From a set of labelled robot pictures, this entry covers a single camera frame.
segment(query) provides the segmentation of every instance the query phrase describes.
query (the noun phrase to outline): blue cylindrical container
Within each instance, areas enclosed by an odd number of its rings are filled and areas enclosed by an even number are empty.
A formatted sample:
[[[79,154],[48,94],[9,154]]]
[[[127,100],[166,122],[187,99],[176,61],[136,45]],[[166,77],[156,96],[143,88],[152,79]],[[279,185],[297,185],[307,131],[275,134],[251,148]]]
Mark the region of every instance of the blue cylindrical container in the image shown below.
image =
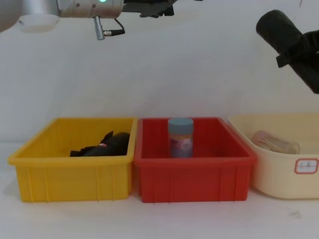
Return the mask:
[[[190,158],[193,156],[194,121],[190,118],[168,120],[170,156]]]

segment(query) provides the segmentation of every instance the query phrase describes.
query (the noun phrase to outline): black object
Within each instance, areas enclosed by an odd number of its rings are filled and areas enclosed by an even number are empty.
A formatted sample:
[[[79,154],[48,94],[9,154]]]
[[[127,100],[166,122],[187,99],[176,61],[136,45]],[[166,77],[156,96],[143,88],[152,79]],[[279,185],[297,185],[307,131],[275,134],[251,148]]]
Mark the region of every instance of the black object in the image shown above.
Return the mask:
[[[124,0],[123,11],[139,12],[140,17],[174,16],[173,4],[175,2],[177,0]]]
[[[125,34],[125,28],[124,26],[118,21],[116,18],[114,21],[121,27],[121,30],[109,30],[111,32],[112,36],[118,36],[118,35],[123,35]]]
[[[257,33],[278,53],[279,67],[290,65],[315,94],[319,94],[319,31],[302,34],[281,11],[266,13]]]
[[[97,146],[82,148],[80,151],[71,151],[70,157],[98,157],[98,156],[122,156],[126,155],[130,141],[129,133],[108,133]]]

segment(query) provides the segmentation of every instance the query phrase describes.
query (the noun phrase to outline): cable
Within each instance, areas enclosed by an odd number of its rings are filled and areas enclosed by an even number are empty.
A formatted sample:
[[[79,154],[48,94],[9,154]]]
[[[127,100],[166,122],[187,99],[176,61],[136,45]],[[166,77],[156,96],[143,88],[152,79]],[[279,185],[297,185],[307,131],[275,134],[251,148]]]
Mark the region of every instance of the cable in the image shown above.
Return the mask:
[[[125,34],[124,26],[115,18],[114,21],[122,28],[121,30],[106,30],[104,36],[118,36]]]
[[[115,18],[114,21],[116,21],[116,23],[117,23],[118,25],[120,25],[120,27],[122,28],[122,30],[125,32],[125,28],[124,28],[124,26],[120,23],[120,21],[118,21],[117,18]]]

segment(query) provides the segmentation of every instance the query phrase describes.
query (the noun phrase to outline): jar lid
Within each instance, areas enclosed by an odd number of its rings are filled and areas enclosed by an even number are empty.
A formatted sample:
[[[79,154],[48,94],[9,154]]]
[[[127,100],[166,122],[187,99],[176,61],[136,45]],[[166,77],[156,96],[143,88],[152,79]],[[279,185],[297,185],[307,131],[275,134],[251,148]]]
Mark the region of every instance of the jar lid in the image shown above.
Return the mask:
[[[174,134],[192,134],[194,121],[191,118],[171,118],[168,120],[168,132]]]

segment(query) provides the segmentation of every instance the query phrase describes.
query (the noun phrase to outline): sticker label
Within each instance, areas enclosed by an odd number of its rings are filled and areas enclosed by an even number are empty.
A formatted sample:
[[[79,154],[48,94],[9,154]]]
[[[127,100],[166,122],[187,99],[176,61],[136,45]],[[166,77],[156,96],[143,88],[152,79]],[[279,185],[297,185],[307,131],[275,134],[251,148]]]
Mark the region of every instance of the sticker label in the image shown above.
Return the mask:
[[[296,161],[295,173],[315,174],[318,171],[319,161],[316,158],[300,158]]]
[[[191,137],[176,137],[172,135],[170,138],[170,154],[176,158],[192,157],[193,140]]]

